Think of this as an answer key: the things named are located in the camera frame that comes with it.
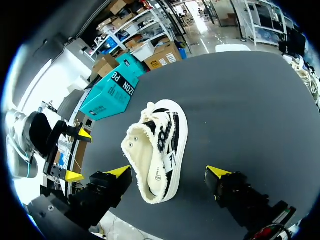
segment white box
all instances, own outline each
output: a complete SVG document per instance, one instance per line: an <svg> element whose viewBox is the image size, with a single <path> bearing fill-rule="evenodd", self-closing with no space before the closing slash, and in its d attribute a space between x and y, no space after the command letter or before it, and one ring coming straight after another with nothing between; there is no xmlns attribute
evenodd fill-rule
<svg viewBox="0 0 320 240"><path fill-rule="evenodd" d="M140 28L138 27L138 23L134 22L125 31L130 35L135 35L139 30Z"/></svg>
<svg viewBox="0 0 320 240"><path fill-rule="evenodd" d="M151 41L145 42L141 47L131 52L140 62L150 58L155 53L155 47Z"/></svg>
<svg viewBox="0 0 320 240"><path fill-rule="evenodd" d="M108 34L108 32L112 31L113 29L115 29L115 27L112 24L108 24L108 25L105 25L104 27L102 27L100 29L100 32L102 32L104 34Z"/></svg>

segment red object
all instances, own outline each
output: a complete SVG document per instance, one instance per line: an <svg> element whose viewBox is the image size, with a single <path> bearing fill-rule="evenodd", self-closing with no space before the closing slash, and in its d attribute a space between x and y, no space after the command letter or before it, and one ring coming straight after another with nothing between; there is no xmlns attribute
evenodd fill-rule
<svg viewBox="0 0 320 240"><path fill-rule="evenodd" d="M264 228L260 232L256 233L252 239L265 239L272 231L273 230L270 227Z"/></svg>
<svg viewBox="0 0 320 240"><path fill-rule="evenodd" d="M145 8L153 9L153 7L147 2L147 0L140 0L139 2L142 3Z"/></svg>

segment teal box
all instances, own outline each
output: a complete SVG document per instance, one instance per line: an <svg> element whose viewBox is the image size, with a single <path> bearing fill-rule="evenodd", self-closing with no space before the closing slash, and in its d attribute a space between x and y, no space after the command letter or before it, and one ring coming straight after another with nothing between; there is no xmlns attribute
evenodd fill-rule
<svg viewBox="0 0 320 240"><path fill-rule="evenodd" d="M147 69L142 65L142 63L129 52L118 56L115 60L119 64L124 63L137 78L147 72Z"/></svg>
<svg viewBox="0 0 320 240"><path fill-rule="evenodd" d="M95 121L123 113L138 82L139 79L122 63L92 88L80 111Z"/></svg>

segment black stripe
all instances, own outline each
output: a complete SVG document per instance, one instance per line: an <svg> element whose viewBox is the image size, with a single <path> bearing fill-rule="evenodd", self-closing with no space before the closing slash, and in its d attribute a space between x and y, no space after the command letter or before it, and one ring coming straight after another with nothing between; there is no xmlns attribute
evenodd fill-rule
<svg viewBox="0 0 320 240"><path fill-rule="evenodd" d="M155 135L156 132L156 124L154 121L147 121L143 123L144 125L146 125L148 128L150 128L151 132L153 133L153 135Z"/></svg>
<svg viewBox="0 0 320 240"><path fill-rule="evenodd" d="M159 108L157 110L155 110L153 113L163 113L163 112L166 112L166 111L169 111L169 109L165 109L165 108Z"/></svg>
<svg viewBox="0 0 320 240"><path fill-rule="evenodd" d="M167 193L168 193L168 190L169 190L169 187L170 187L170 184L171 184L171 179L172 179L172 173L173 173L174 171L172 170L172 171L170 171L170 172L168 172L167 174L166 174L166 178L167 178L167 181L168 181L168 184L166 185L166 189L165 189L165 191L164 191L164 196L163 196L163 198L165 198L166 196L167 196Z"/></svg>
<svg viewBox="0 0 320 240"><path fill-rule="evenodd" d="M177 149L178 149L178 143L179 143L179 134L180 134L180 121L179 121L179 115L177 113L173 113L173 121L174 121L174 134L172 137L172 142L171 142L171 146L172 146L172 150L175 151L175 153L177 153Z"/></svg>

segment glass door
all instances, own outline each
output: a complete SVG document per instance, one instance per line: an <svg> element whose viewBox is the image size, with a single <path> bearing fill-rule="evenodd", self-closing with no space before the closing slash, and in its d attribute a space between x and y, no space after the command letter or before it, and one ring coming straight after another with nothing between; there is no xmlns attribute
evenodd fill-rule
<svg viewBox="0 0 320 240"><path fill-rule="evenodd" d="M231 0L202 0L217 19L220 27L237 26L238 20Z"/></svg>
<svg viewBox="0 0 320 240"><path fill-rule="evenodd" d="M177 28L179 35L182 36L187 34L186 29L183 23L181 22L181 18L179 17L173 4L169 0L156 0L156 1L157 2L159 1L162 4L163 8L166 11L166 14L168 15L168 18L171 19L172 23Z"/></svg>
<svg viewBox="0 0 320 240"><path fill-rule="evenodd" d="M204 9L204 17L205 18L210 18L211 19L211 22L215 25L215 20L218 20L219 21L219 18L218 18L218 15L217 15L217 12L215 10L215 7L213 5L213 3L210 1L210 0L202 0L203 2L203 5L205 7Z"/></svg>

